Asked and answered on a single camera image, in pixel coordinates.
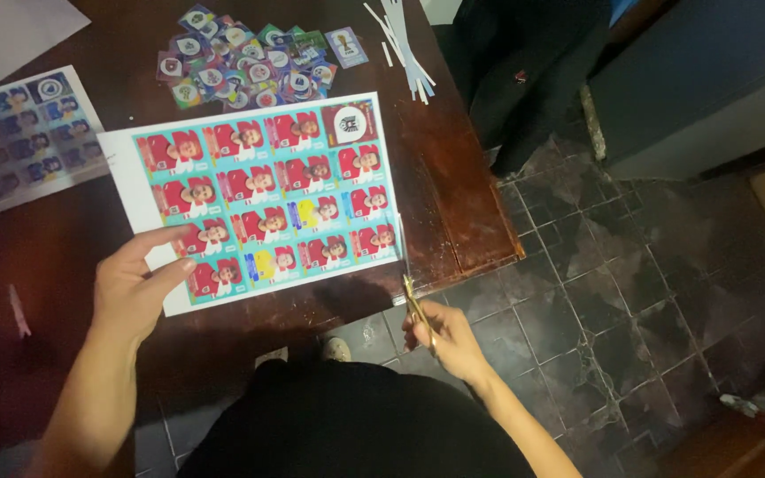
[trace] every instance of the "printed sticker sheet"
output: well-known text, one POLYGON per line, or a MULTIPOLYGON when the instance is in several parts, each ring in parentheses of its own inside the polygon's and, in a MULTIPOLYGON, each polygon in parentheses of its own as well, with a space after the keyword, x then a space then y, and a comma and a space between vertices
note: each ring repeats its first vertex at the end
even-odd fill
POLYGON ((135 232, 185 224, 151 269, 197 268, 167 316, 397 260, 377 94, 101 134, 135 232))
POLYGON ((108 174, 72 66, 0 87, 0 211, 108 174))

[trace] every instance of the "hand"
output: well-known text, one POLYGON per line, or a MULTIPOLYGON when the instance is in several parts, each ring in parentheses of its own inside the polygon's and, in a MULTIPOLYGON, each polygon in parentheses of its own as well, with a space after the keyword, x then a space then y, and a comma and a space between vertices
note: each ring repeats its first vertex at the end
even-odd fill
MULTIPOLYGON (((462 310, 432 300, 421 300, 419 305, 433 328, 436 356, 444 370, 471 386, 493 373, 462 310)), ((407 313, 401 329, 406 332, 406 348, 409 351, 415 349, 419 342, 429 347, 429 331, 421 319, 416 317, 412 320, 411 314, 407 313)))
POLYGON ((197 263, 192 258, 181 258, 150 277, 150 268, 143 258, 153 247, 181 239, 189 231, 188 225, 179 225, 136 234, 100 262, 93 288, 93 332, 134 344, 140 344, 152 333, 164 298, 188 277, 197 263))

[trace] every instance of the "dark wooden table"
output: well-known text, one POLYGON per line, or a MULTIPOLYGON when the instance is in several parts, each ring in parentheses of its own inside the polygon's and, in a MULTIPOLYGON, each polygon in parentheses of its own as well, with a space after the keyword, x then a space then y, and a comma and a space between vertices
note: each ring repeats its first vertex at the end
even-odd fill
MULTIPOLYGON (((3 83, 73 65, 106 130, 221 112, 219 103, 180 111, 155 81, 157 52, 183 32, 176 21, 193 0, 72 2, 93 23, 3 83)), ((388 67, 383 32, 359 1, 201 3, 256 31, 269 22, 323 32, 353 27, 371 62, 339 69, 331 97, 379 92, 419 294, 523 255, 418 0, 406 0, 404 10, 413 52, 438 83, 429 105, 411 99, 402 67, 388 67)), ((371 5, 382 15, 381 5, 371 5)), ((42 432, 89 326, 95 265, 131 235, 111 176, 0 213, 1 446, 42 432), (8 284, 33 331, 22 341, 8 284)), ((140 350, 141 389, 198 389, 237 375, 250 357, 386 310, 402 293, 402 270, 402 263, 375 267, 163 318, 140 350)))

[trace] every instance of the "scissors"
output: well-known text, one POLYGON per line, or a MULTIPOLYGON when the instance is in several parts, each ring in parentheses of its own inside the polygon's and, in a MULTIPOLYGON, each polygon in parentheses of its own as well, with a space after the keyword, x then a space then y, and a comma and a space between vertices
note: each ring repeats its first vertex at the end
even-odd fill
POLYGON ((430 335, 430 354, 435 357, 435 332, 430 326, 430 321, 427 320, 427 316, 424 315, 424 311, 415 299, 415 291, 412 289, 412 272, 409 264, 409 253, 406 247, 406 235, 403 233, 403 219, 398 214, 398 228, 400 229, 400 244, 398 251, 400 252, 400 259, 406 264, 406 274, 403 275, 403 288, 406 293, 406 308, 409 310, 409 317, 412 319, 412 323, 421 321, 424 327, 427 328, 427 333, 430 335))

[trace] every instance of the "forearm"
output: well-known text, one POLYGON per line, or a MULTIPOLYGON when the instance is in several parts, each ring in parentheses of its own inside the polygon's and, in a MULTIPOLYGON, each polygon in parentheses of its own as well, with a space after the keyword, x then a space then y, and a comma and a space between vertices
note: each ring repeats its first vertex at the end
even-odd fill
POLYGON ((580 478, 563 449, 521 405, 494 370, 489 367, 481 379, 470 385, 483 400, 491 417, 518 445, 539 478, 580 478))
POLYGON ((31 476, 95 476, 112 461, 134 420, 138 344, 91 329, 73 364, 31 476))

